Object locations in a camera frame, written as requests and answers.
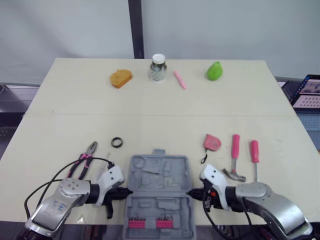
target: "orange cheese-shaped sponge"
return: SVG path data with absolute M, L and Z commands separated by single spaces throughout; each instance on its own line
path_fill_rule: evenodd
M 132 79 L 132 74 L 126 69 L 119 69 L 110 76 L 111 84 L 117 89 L 125 85 L 130 79 Z

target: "metal frame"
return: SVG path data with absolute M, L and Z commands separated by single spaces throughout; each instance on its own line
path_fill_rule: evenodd
M 132 34 L 133 53 L 135 59 L 144 59 L 144 35 L 142 26 L 141 0 L 128 0 Z

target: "pink hammer handle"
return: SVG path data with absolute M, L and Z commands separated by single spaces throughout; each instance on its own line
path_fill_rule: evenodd
M 240 141 L 240 135 L 235 134 L 232 136 L 231 157 L 233 159 L 237 159 L 239 157 L 239 141 Z
M 251 161 L 259 163 L 259 145 L 257 140 L 251 141 Z

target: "pliers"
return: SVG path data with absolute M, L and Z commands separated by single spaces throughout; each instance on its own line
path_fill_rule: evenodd
M 80 180 L 84 179 L 84 177 L 85 177 L 85 175 L 86 175 L 86 173 L 87 173 L 87 171 L 88 171 L 88 168 L 89 168 L 89 166 L 90 166 L 90 164 L 91 164 L 91 162 L 92 162 L 92 158 L 90 158 L 90 157 L 92 157 L 92 154 L 95 152 L 95 150 L 96 150 L 96 148 L 97 148 L 97 145 L 98 145 L 98 143 L 97 143 L 96 141 L 94 141 L 94 142 L 87 148 L 86 152 L 82 153 L 82 154 L 79 156 L 78 161 L 75 162 L 75 163 L 73 164 L 73 166 L 70 168 L 68 174 L 66 175 L 66 178 L 71 178 L 71 177 L 72 177 L 72 175 L 74 174 L 75 170 L 77 169 L 77 167 L 78 167 L 78 166 L 80 165 L 80 163 L 81 163 L 80 160 L 89 158 L 89 159 L 87 159 L 87 160 L 85 161 L 83 170 L 82 170 L 82 172 L 81 172 L 81 174 L 80 174 L 80 176 L 79 176 L 79 178 L 78 178 L 78 179 L 80 179 Z

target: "gray wall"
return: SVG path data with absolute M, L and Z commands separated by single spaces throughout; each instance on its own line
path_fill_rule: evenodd
M 127 0 L 0 0 L 0 83 L 40 84 L 56 57 L 133 58 Z
M 142 0 L 144 53 L 266 60 L 276 76 L 320 73 L 320 0 Z

